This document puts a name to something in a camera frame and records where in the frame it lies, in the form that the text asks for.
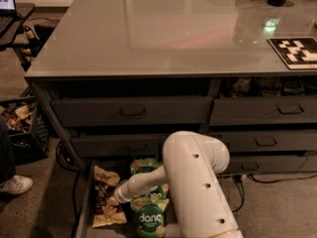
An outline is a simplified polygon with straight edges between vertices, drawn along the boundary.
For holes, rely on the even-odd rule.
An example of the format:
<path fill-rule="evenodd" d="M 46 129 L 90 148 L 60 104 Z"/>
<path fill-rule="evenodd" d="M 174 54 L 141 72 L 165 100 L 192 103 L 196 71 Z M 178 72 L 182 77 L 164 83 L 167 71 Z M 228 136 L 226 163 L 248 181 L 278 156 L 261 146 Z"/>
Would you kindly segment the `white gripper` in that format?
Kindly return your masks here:
<path fill-rule="evenodd" d="M 120 182 L 115 190 L 114 195 L 106 199 L 106 203 L 111 206 L 117 206 L 120 203 L 130 202 L 135 196 L 129 191 L 128 182 Z"/>

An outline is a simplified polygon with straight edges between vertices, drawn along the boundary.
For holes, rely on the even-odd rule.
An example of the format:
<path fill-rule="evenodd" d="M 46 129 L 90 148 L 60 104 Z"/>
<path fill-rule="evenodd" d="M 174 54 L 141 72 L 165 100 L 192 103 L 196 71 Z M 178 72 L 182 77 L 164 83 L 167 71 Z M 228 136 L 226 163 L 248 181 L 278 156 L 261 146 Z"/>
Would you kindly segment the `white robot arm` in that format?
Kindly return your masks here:
<path fill-rule="evenodd" d="M 114 196 L 127 203 L 166 183 L 183 238 L 244 238 L 217 180 L 229 162 L 229 150 L 220 140 L 175 132 L 163 143 L 162 166 L 131 176 Z"/>

